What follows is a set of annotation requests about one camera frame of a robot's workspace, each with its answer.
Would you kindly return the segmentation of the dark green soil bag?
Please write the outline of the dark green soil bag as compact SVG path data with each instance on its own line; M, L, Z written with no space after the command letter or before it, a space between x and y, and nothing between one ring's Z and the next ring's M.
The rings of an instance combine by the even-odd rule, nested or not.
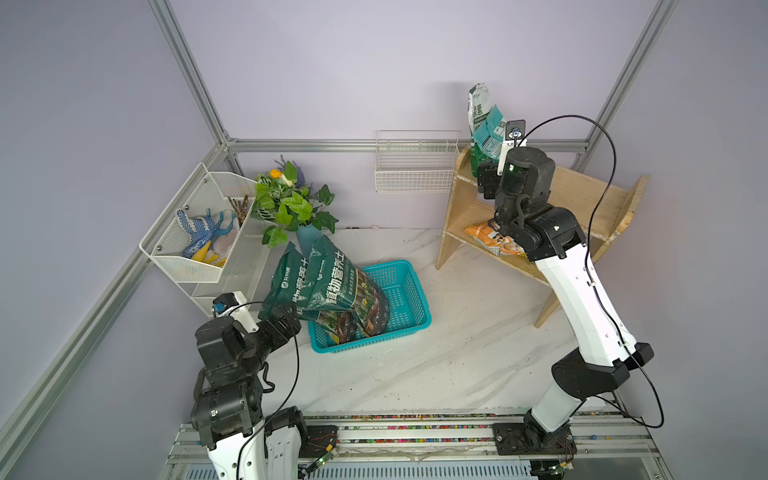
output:
M312 244L296 303L336 345L378 336L390 320L383 289L326 236Z
M351 312L309 310L299 306L307 267L308 260L292 242L289 242L272 276L270 291L262 302L258 318L273 319L281 310L290 310L294 305L299 320L309 322L324 331L334 344L340 345L355 340L358 326Z

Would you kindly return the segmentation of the teal white fertilizer bag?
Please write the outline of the teal white fertilizer bag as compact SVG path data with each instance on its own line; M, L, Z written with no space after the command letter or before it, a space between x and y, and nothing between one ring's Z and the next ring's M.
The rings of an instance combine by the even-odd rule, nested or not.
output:
M498 161L505 140L505 119L496 104L473 119L473 149L481 160Z

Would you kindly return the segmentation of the white green small bag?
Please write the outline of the white green small bag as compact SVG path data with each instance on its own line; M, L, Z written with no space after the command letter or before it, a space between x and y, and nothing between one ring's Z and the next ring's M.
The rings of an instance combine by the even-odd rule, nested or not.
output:
M468 123L471 135L471 147L470 147L470 165L471 172L474 177L477 177L477 166L479 163L486 161L481 160L473 149L473 119L482 113L487 112L491 106L495 104L491 100L490 92L484 83L478 83L473 86L468 93Z

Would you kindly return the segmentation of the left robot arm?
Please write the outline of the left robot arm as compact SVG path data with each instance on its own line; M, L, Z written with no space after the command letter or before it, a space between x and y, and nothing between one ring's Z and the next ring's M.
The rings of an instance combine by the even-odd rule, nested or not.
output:
M190 421L219 479L306 479L338 453L329 427L315 439L303 413L280 404L270 415L262 400L274 389L268 356L294 342L297 309L279 305L248 331L232 314L195 332L203 367L195 383Z

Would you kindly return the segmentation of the teal plastic basket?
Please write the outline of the teal plastic basket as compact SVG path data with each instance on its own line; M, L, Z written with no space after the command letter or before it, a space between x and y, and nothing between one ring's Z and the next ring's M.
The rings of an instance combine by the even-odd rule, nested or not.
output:
M432 323L429 304L418 275L407 260L393 260L364 266L362 270L383 289L390 304L390 319L380 335L365 337L357 334L353 341L337 345L329 334L308 326L312 350L318 354L335 354L375 343L409 336L428 328Z

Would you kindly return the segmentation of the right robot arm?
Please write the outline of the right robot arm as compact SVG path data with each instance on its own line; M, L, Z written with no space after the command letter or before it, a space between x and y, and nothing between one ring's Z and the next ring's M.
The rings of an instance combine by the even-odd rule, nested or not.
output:
M587 399L616 390L654 356L608 299L575 215L549 204L555 168L542 150L527 146L506 148L499 161L477 167L479 192L495 201L490 226L520 246L543 274L578 343L552 366L552 383L522 423L498 426L497 445L512 454L554 451Z

